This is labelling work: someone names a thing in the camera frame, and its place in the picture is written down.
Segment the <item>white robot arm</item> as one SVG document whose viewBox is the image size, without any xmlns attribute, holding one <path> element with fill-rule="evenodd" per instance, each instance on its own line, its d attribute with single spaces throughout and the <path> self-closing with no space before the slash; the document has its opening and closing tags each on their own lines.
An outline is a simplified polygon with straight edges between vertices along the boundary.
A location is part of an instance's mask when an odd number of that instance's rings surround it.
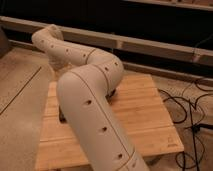
<svg viewBox="0 0 213 171">
<path fill-rule="evenodd" d="M 150 171 L 116 119 L 107 97 L 123 78 L 123 64 L 112 53 L 66 42 L 55 25 L 32 35 L 49 57 L 75 67 L 57 82 L 57 99 L 94 171 Z"/>
</svg>

